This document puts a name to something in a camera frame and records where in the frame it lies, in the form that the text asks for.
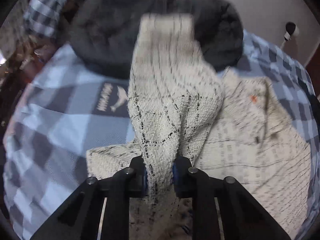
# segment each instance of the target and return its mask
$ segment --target gray wall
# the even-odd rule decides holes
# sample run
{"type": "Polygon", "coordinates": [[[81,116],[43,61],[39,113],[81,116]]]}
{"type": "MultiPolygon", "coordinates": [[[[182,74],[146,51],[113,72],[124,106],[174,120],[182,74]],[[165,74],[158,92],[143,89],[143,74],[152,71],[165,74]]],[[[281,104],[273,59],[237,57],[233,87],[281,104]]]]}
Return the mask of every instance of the gray wall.
{"type": "Polygon", "coordinates": [[[300,35],[284,51],[306,65],[320,42],[320,26],[303,0],[229,0],[239,11],[244,28],[278,46],[285,24],[294,22],[300,35]]]}

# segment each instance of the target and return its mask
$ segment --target white sweater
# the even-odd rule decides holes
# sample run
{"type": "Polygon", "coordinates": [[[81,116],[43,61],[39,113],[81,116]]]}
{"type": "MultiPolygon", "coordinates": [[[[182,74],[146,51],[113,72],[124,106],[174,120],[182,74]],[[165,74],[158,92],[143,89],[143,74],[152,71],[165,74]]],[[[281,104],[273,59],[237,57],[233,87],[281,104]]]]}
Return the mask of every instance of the white sweater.
{"type": "Polygon", "coordinates": [[[165,238],[181,224],[177,153],[209,176],[234,176],[294,238],[306,217],[310,148],[270,84],[230,70],[220,80],[193,40],[189,15],[142,18],[128,93],[135,139],[87,152],[89,176],[98,179],[142,154],[148,196],[130,200],[131,240],[165,238]]]}

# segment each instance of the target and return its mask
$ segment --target dolphin logo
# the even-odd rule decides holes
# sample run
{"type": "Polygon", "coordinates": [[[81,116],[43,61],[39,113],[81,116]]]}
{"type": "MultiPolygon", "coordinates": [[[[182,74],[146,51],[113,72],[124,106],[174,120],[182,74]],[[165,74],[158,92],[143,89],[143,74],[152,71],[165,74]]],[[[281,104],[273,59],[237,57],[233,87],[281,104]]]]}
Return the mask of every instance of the dolphin logo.
{"type": "Polygon", "coordinates": [[[110,106],[112,112],[115,112],[118,107],[122,106],[126,101],[129,100],[124,88],[120,86],[117,86],[117,87],[118,87],[119,98],[118,98],[118,101],[113,106],[110,106]]]}

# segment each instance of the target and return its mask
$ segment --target black and white object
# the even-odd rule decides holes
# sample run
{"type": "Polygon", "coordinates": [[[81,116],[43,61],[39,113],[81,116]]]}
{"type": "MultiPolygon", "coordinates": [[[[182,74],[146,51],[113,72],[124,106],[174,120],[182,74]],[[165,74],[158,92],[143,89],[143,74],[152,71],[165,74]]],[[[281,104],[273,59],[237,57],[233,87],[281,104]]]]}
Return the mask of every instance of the black and white object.
{"type": "Polygon", "coordinates": [[[297,37],[300,33],[300,30],[297,25],[293,22],[287,22],[285,25],[286,33],[284,35],[284,41],[282,42],[280,49],[284,48],[284,45],[287,41],[291,40],[291,37],[297,37]]]}

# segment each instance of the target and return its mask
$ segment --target orange spot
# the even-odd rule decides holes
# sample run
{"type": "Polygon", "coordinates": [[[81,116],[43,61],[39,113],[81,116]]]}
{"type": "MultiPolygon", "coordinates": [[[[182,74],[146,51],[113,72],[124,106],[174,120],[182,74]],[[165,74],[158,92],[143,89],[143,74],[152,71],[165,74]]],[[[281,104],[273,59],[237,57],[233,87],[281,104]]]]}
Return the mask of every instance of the orange spot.
{"type": "Polygon", "coordinates": [[[254,104],[258,101],[256,96],[250,96],[250,98],[254,104]]]}

